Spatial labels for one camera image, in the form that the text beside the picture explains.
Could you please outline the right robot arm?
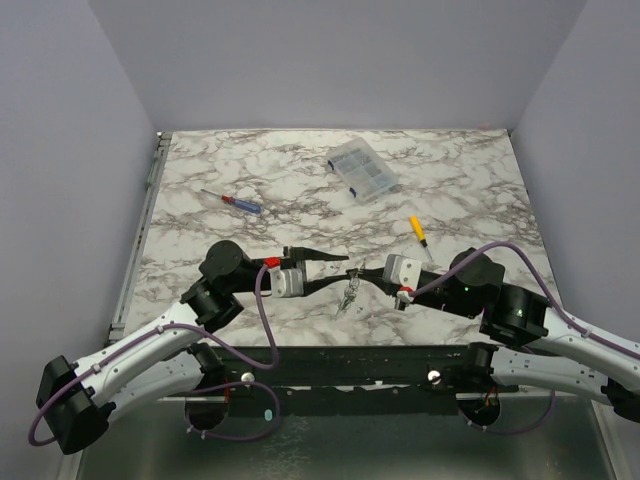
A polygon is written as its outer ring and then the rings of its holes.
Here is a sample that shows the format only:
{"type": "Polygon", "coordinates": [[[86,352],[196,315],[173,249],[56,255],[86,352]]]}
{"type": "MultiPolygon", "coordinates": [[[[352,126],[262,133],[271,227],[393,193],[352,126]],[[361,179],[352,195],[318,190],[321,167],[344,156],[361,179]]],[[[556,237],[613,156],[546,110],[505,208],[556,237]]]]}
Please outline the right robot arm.
{"type": "Polygon", "coordinates": [[[358,275],[394,297],[398,310],[417,304],[481,318],[479,331],[488,342],[470,344],[459,363],[434,375],[436,388],[537,386],[588,397],[637,422],[638,343],[567,313],[540,276],[539,293],[506,283],[504,267],[487,256],[488,249],[458,254],[442,275],[401,255],[358,275]]]}

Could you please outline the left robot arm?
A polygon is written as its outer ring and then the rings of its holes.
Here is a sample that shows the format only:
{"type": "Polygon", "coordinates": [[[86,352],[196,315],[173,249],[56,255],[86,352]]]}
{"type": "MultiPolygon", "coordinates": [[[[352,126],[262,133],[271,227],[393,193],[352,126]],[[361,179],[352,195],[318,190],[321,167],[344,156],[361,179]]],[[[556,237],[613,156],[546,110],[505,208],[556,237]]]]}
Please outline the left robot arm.
{"type": "Polygon", "coordinates": [[[220,346],[252,369],[273,370],[279,352],[266,334],[271,359],[259,362],[216,337],[243,311],[239,293],[296,298],[331,284],[310,282],[309,261],[340,261],[340,256],[305,247],[286,247],[282,255],[251,259],[233,241],[215,243],[199,265],[199,278],[156,320],[133,334],[74,362],[58,356],[46,364],[36,395],[38,408],[28,441],[42,447],[36,430],[45,422],[50,443],[65,455],[98,440],[111,422],[132,409],[174,394],[219,392],[228,398],[241,386],[254,387],[251,376],[235,380],[214,352],[220,346]]]}

